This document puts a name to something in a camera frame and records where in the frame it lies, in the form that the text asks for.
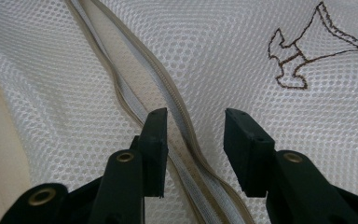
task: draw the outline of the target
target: white mesh fabric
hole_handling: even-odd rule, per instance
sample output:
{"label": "white mesh fabric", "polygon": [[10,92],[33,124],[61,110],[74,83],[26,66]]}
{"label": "white mesh fabric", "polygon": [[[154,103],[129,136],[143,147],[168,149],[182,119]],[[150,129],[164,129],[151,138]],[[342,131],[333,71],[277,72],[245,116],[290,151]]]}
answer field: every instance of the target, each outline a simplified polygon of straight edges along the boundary
{"label": "white mesh fabric", "polygon": [[[140,132],[62,1],[0,3],[0,85],[34,185],[76,189]],[[165,198],[145,200],[148,223],[195,222],[171,166]]]}
{"label": "white mesh fabric", "polygon": [[[277,29],[289,45],[311,20],[298,41],[310,55],[307,60],[352,50],[356,41],[348,43],[323,26],[327,21],[315,14],[320,2],[104,3],[172,75],[205,157],[238,191],[222,149],[226,107],[250,113],[276,140],[277,149],[306,154],[331,183],[358,194],[358,50],[299,67],[296,74],[303,78],[291,78],[305,62],[295,58],[282,65],[280,82],[276,77],[282,70],[268,52]],[[358,1],[324,5],[336,28],[358,40]],[[257,223],[268,222],[261,200],[243,199]]]}

